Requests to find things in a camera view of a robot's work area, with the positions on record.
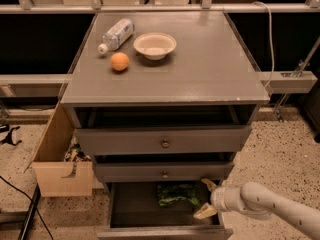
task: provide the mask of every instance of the robotic hand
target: robotic hand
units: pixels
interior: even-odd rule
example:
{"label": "robotic hand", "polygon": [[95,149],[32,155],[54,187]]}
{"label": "robotic hand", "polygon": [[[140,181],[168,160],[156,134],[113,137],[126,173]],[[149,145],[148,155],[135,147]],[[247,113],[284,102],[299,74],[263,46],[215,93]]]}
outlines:
{"label": "robotic hand", "polygon": [[311,239],[320,239],[320,211],[285,197],[266,187],[247,182],[241,188],[217,187],[208,179],[202,179],[211,192],[211,205],[204,204],[194,214],[197,219],[215,215],[218,211],[236,211],[258,220],[277,215]]}

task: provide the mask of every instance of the bowl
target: bowl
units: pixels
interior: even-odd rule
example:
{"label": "bowl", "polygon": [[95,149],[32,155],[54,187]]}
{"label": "bowl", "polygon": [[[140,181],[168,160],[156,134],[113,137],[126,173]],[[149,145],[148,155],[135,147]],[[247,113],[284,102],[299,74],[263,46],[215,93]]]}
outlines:
{"label": "bowl", "polygon": [[133,46],[149,60],[161,60],[176,48],[177,43],[167,34],[149,33],[139,36]]}

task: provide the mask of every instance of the plastic bottle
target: plastic bottle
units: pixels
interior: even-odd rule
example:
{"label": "plastic bottle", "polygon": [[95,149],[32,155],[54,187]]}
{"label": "plastic bottle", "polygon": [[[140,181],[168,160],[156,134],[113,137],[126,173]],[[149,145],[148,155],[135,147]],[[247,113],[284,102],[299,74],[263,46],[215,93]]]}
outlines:
{"label": "plastic bottle", "polygon": [[110,28],[102,36],[102,43],[98,47],[101,54],[106,54],[109,50],[117,50],[134,31],[133,22],[124,18],[119,20],[112,28]]}

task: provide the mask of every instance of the speckled floor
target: speckled floor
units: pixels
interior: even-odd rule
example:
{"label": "speckled floor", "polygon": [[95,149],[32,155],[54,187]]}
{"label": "speckled floor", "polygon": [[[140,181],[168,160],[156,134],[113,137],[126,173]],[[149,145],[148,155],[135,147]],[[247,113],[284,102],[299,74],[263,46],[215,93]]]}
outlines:
{"label": "speckled floor", "polygon": [[[314,132],[294,107],[282,112],[284,123],[277,121],[270,108],[263,108],[253,122],[253,131],[235,158],[235,167],[226,186],[241,186],[256,181],[292,200],[320,209],[320,144]],[[32,168],[27,168],[46,120],[19,121],[23,142],[0,147],[0,174],[18,188],[32,195],[36,185]],[[108,197],[104,190],[94,190],[91,197],[41,198],[39,211],[54,239],[97,239],[106,226]],[[2,212],[23,211],[28,200],[0,182]],[[224,213],[226,228],[234,231],[231,240],[308,239],[293,227],[273,216],[256,221],[235,212]],[[0,239],[18,239],[19,225],[0,225]],[[39,217],[35,215],[29,239],[50,239]]]}

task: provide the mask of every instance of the brown box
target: brown box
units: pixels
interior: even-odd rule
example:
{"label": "brown box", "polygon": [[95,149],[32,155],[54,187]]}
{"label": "brown box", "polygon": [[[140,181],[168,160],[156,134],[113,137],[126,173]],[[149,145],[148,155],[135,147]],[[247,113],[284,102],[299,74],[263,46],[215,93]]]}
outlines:
{"label": "brown box", "polygon": [[32,167],[43,197],[90,196],[93,187],[92,162],[64,162],[74,128],[58,103],[36,149]]}

